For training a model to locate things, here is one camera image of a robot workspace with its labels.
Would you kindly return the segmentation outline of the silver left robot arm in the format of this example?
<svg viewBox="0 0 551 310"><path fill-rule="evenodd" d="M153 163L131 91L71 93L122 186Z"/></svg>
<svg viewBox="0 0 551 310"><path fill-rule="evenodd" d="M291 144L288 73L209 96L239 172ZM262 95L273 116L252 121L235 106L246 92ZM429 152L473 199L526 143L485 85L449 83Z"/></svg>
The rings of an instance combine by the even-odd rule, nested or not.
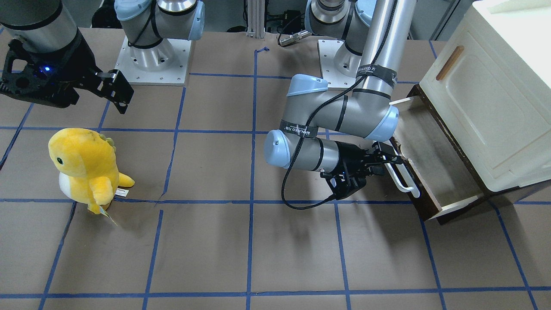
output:
<svg viewBox="0 0 551 310"><path fill-rule="evenodd" d="M310 0L308 31L336 37L353 59L342 72L353 84L329 90L321 77L291 79L279 129L264 142L267 163L287 169L318 171L332 190L325 202L348 198L366 186L366 178L384 175L403 159L385 142L398 125L390 104L397 72L415 12L415 0Z"/></svg>

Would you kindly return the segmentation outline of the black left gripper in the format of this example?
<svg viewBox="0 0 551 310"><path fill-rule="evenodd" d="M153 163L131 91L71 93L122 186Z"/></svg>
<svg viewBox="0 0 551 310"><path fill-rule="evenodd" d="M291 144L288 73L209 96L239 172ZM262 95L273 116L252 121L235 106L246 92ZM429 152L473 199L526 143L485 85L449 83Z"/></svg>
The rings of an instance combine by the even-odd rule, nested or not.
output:
<svg viewBox="0 0 551 310"><path fill-rule="evenodd" d="M336 167L330 172L322 172L332 190L327 200L342 200L364 188L366 177L384 175L384 164L403 164L401 156L396 155L391 145L374 142L372 150L360 149L350 143L336 142L339 158Z"/></svg>

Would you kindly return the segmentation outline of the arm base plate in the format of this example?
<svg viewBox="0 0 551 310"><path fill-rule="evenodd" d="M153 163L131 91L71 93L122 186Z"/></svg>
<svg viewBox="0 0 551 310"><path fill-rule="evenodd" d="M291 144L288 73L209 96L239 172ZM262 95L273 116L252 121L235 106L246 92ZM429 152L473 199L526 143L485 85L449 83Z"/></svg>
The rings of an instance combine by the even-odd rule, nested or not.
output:
<svg viewBox="0 0 551 310"><path fill-rule="evenodd" d="M319 65L328 89L343 91L356 82L361 56L350 52L343 40L318 41Z"/></svg>
<svg viewBox="0 0 551 310"><path fill-rule="evenodd" d="M124 38L115 68L132 85L184 86L193 41L164 39L157 47L138 49Z"/></svg>

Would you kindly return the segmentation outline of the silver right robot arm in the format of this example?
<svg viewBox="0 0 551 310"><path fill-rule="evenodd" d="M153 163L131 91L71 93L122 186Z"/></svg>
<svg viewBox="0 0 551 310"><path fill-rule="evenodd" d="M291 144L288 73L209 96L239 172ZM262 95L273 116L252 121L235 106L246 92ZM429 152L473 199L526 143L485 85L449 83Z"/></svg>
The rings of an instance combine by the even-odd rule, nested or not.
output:
<svg viewBox="0 0 551 310"><path fill-rule="evenodd" d="M174 59L169 39L199 40L205 8L199 0L116 0L114 10L136 67L162 69ZM3 0L1 24L12 34L1 93L67 108L76 88L107 98L124 114L134 90L118 69L103 72L61 0Z"/></svg>

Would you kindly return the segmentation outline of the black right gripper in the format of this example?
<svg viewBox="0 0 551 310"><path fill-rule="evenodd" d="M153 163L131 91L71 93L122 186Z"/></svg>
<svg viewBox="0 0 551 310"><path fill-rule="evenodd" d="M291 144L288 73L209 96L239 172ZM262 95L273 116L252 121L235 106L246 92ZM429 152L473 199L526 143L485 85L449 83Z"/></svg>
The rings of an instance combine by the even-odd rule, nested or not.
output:
<svg viewBox="0 0 551 310"><path fill-rule="evenodd" d="M1 76L1 93L11 98L57 108L79 100L76 88L110 100L125 114L134 90L118 69L102 72L80 30L66 46L47 53L29 51L17 34L9 42Z"/></svg>

